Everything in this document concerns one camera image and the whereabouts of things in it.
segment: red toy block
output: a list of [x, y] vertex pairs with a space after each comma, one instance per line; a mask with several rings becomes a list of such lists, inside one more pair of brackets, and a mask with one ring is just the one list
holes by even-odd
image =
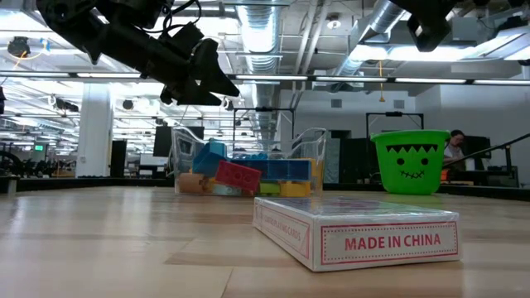
[[220, 161], [215, 181], [224, 185], [239, 187], [242, 190], [256, 191], [261, 176], [261, 171], [227, 161]]

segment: ceiling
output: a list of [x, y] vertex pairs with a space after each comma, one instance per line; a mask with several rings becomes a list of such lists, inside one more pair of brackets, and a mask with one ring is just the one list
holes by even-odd
[[[356, 20], [368, 16], [373, 8], [374, 0], [345, 0], [333, 1], [328, 13], [339, 14], [341, 26], [329, 29], [323, 26], [320, 38], [316, 43], [316, 53], [309, 64], [309, 73], [314, 70], [332, 70], [349, 55], [349, 36]], [[306, 24], [309, 1], [293, 1], [290, 6], [282, 9], [281, 17], [281, 47], [276, 55], [279, 59], [278, 73], [292, 74], [296, 55], [301, 47], [302, 31]], [[468, 9], [470, 3], [463, 2], [454, 9], [454, 13], [467, 9], [467, 17], [476, 17], [480, 11]], [[489, 5], [489, 13], [508, 9], [505, 2], [493, 1]], [[405, 21], [409, 16], [403, 17], [403, 22], [396, 26], [396, 30], [405, 30]], [[193, 20], [188, 17], [176, 17], [174, 23], [186, 23]], [[318, 17], [313, 22], [314, 34]], [[219, 43], [219, 65], [225, 73], [243, 74], [247, 64], [244, 59], [245, 49], [240, 35], [239, 21], [233, 18], [203, 17], [197, 26], [205, 36], [213, 38]], [[155, 30], [161, 27], [157, 23]], [[30, 60], [19, 60], [7, 52], [7, 44], [14, 36], [26, 36], [31, 47]], [[50, 50], [46, 50], [43, 41], [49, 42]], [[133, 72], [132, 69], [116, 60], [103, 56], [97, 65], [92, 65], [86, 54], [75, 49], [59, 35], [51, 31], [41, 20], [40, 14], [34, 10], [3, 9], [0, 10], [0, 70], [17, 71], [61, 71], [61, 72]], [[367, 61], [360, 70], [364, 75], [375, 76], [402, 76], [402, 77], [476, 77], [476, 78], [510, 78], [520, 73], [516, 61], [487, 60], [476, 62], [422, 62], [383, 60]], [[83, 82], [49, 81], [34, 79], [7, 79], [0, 83], [8, 99], [6, 113], [40, 114], [49, 118], [4, 118], [0, 140], [4, 142], [44, 141], [54, 145], [57, 151], [70, 154], [75, 151], [79, 137], [79, 114], [67, 113], [66, 118], [51, 118], [50, 115], [62, 115], [50, 105], [51, 95], [64, 99], [82, 108]], [[282, 84], [283, 89], [291, 89], [290, 84]], [[252, 90], [250, 85], [238, 86], [242, 93], [239, 98], [232, 99], [234, 107], [253, 107]], [[116, 111], [113, 133], [115, 139], [128, 139], [129, 149], [132, 151], [149, 152], [152, 150], [154, 140], [153, 119], [133, 119], [140, 116], [157, 115], [164, 118], [168, 124], [176, 125], [204, 125], [210, 137], [231, 138], [233, 123], [230, 119], [233, 112], [222, 107], [201, 106], [167, 106], [161, 103], [159, 95], [162, 84], [158, 83], [110, 83], [110, 91], [116, 100]], [[364, 91], [377, 90], [379, 84], [366, 84]], [[425, 85], [390, 84], [385, 87], [388, 91], [407, 91], [409, 96], [415, 96], [426, 88]], [[133, 110], [122, 107], [123, 100], [134, 102]], [[238, 139], [252, 136], [259, 137], [255, 131], [256, 116], [248, 113], [243, 119]]]

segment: green bucket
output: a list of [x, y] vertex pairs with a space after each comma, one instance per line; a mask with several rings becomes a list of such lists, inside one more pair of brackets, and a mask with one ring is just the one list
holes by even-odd
[[447, 131], [385, 132], [372, 136], [383, 187], [389, 193], [430, 195], [438, 190]]

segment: desk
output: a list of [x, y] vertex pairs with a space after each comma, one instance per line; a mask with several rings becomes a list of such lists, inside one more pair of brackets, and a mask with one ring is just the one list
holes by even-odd
[[100, 187], [0, 197], [0, 297], [530, 297], [530, 203], [326, 192], [460, 212], [463, 262], [312, 273], [245, 198]]

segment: black robotic arm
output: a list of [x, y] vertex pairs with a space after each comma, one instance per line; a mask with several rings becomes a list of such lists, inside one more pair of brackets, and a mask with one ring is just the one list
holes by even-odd
[[173, 1], [37, 0], [36, 5], [46, 24], [87, 53], [93, 64], [105, 54], [138, 70], [142, 78], [163, 83], [164, 103], [175, 99], [177, 104], [220, 105], [210, 92], [239, 96], [239, 90], [219, 67], [217, 42], [203, 39], [193, 23], [181, 26], [174, 36], [170, 36], [166, 23], [158, 39], [147, 34], [145, 29], [153, 28], [162, 9], [170, 11]]

